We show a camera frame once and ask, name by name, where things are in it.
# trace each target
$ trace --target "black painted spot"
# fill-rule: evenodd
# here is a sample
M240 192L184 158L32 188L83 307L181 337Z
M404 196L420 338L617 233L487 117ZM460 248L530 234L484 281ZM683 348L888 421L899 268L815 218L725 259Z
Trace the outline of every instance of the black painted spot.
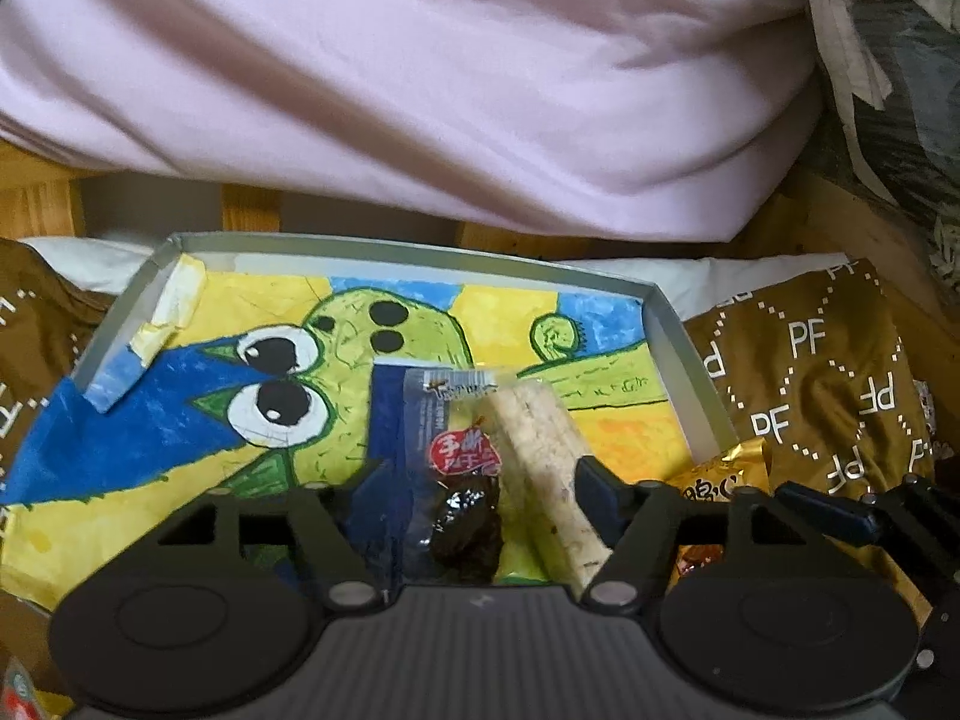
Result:
M256 394L256 408L267 422L292 427L310 410L310 396L297 382L264 382Z
M310 324L320 330L320 333L332 333L333 328L337 326L337 320L333 317L316 317Z
M397 327L406 322L407 317L410 317L410 312L406 306L392 300L377 300L370 307L370 318L380 327Z
M392 354L403 348L403 336L395 330L377 330L370 336L370 346L380 354Z
M263 338L243 354L247 365L269 376L285 376L296 368L296 346L289 338Z

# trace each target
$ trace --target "wooden bed frame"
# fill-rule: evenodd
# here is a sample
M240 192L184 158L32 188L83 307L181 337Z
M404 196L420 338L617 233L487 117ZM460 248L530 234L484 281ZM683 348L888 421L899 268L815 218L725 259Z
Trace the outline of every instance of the wooden bed frame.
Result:
M80 179L92 170L64 167L0 142L0 237L81 236ZM224 230L280 231L280 192L223 184ZM450 241L471 250L546 260L584 257L726 257L846 252L870 259L883 278L910 367L928 381L938 406L938 435L960 449L960 309L928 274L925 255L894 218L814 173L794 167L747 228L729 244L631 245L585 238L522 235L461 224Z

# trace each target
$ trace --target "beige snack stick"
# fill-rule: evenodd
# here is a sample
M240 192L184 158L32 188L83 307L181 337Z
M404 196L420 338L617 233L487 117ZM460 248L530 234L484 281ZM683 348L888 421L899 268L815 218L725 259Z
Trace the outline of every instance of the beige snack stick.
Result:
M574 493L577 461L590 454L587 442L543 382L503 386L481 408L500 452L503 484L520 504L547 574L579 597L611 554Z

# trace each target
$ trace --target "ribbed gray panel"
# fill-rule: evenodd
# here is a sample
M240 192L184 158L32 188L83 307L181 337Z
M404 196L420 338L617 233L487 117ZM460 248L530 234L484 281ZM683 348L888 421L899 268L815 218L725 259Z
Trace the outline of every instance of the ribbed gray panel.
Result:
M281 688L224 720L758 720L685 683L636 624L558 587L414 587L341 620ZM878 704L848 720L898 720ZM80 709L70 720L118 720ZM821 715L821 720L829 720Z

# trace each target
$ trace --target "painted cartoon animal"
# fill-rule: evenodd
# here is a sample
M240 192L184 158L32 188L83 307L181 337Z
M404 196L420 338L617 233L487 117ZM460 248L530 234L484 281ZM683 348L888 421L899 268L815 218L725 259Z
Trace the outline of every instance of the painted cartoon animal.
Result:
M520 376L549 381L570 409L664 400L645 341L577 357L581 337L582 330L569 317L540 317L530 341L544 363ZM456 319L418 300L373 288L330 295L299 326L259 327L203 352L269 377L193 400L245 442L264 448L255 463L227 482L244 496L277 493L294 484L339 484L360 469L376 357L472 365Z

